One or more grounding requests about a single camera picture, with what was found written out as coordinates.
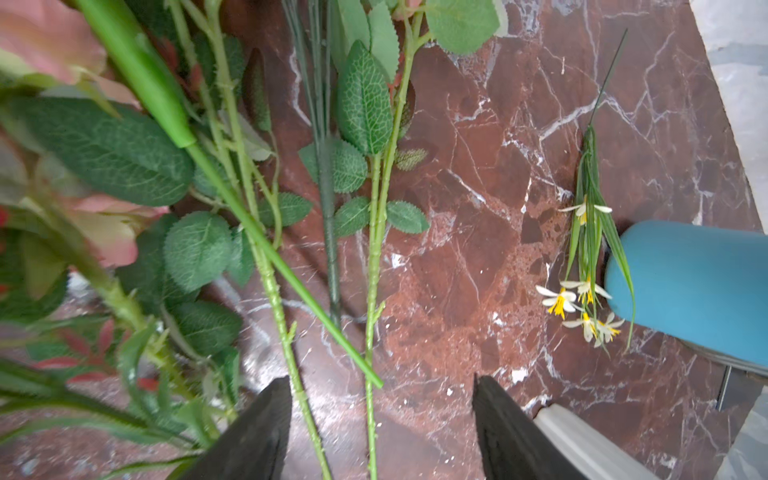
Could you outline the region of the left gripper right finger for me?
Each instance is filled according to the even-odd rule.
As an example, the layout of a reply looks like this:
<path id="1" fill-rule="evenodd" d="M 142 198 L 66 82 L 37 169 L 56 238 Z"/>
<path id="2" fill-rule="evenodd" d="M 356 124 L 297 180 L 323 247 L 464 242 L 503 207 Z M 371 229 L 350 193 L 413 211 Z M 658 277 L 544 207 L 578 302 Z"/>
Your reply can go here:
<path id="1" fill-rule="evenodd" d="M 493 377 L 474 378 L 472 409 L 488 479 L 584 477 Z"/>

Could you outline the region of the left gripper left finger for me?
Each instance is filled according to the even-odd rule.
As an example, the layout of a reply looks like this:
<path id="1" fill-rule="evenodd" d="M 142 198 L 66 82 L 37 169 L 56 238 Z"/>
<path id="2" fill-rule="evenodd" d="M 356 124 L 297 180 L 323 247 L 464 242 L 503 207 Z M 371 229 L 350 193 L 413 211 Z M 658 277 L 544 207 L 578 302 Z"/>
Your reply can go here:
<path id="1" fill-rule="evenodd" d="M 289 443 L 292 406 L 289 378 L 274 379 L 182 477 L 279 479 Z"/>

